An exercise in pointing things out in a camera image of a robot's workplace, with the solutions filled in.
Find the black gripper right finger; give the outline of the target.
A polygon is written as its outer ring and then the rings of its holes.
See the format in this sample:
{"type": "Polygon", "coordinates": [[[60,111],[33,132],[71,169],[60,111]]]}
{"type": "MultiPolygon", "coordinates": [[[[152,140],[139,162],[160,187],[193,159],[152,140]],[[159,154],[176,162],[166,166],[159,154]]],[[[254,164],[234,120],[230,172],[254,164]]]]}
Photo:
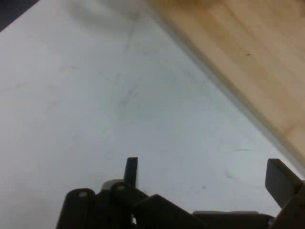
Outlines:
{"type": "Polygon", "coordinates": [[[265,187],[281,208],[271,229],[305,227],[305,182],[279,159],[268,159],[265,187]]]}

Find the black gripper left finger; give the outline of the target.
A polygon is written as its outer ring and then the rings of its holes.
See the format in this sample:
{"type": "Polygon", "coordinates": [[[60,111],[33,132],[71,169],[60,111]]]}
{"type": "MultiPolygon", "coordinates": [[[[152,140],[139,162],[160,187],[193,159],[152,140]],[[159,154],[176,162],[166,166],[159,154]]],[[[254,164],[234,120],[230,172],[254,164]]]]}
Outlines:
{"type": "Polygon", "coordinates": [[[82,188],[64,200],[58,229],[204,229],[205,223],[160,195],[136,188],[138,159],[129,157],[122,180],[98,194],[82,188]]]}

